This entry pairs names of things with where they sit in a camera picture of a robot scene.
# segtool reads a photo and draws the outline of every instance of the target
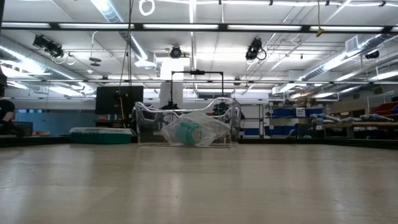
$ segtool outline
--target black monitor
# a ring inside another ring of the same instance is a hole
[[[95,101],[96,114],[121,114],[121,95],[124,114],[131,114],[135,102],[142,102],[144,99],[143,86],[112,86],[98,87]]]

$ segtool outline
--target wooden floor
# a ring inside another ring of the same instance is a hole
[[[398,223],[398,151],[0,149],[0,223]]]

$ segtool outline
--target clear acrylic enclosure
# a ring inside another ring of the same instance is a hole
[[[216,98],[199,109],[160,110],[134,107],[140,146],[231,147],[237,143],[241,105]]]

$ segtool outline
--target teal container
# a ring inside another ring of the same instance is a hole
[[[70,140],[81,144],[129,144],[131,130],[121,128],[72,128]]]
[[[175,136],[182,144],[194,146],[203,137],[201,125],[198,123],[181,122],[175,132]]]

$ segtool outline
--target plastic bag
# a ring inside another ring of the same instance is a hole
[[[192,112],[166,125],[160,133],[171,145],[209,146],[228,131],[231,131],[228,124],[201,112]]]

